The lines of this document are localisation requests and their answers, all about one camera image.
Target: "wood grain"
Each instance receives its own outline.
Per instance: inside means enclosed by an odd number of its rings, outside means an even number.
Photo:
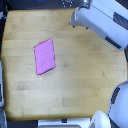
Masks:
[[[91,30],[72,28],[72,12],[8,13],[1,53],[8,120],[92,117],[107,111],[113,88],[127,79],[124,52]],[[33,46],[48,38],[56,68],[37,76]]]

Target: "pink cloth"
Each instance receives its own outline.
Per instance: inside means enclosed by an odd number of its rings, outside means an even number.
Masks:
[[[48,39],[44,42],[39,42],[38,45],[33,48],[35,53],[37,75],[55,68],[52,39]]]

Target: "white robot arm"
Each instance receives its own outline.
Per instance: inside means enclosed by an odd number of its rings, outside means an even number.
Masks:
[[[92,29],[119,50],[128,45],[128,10],[115,0],[82,0],[69,23]]]
[[[114,88],[107,115],[97,111],[89,128],[128,128],[128,80]]]

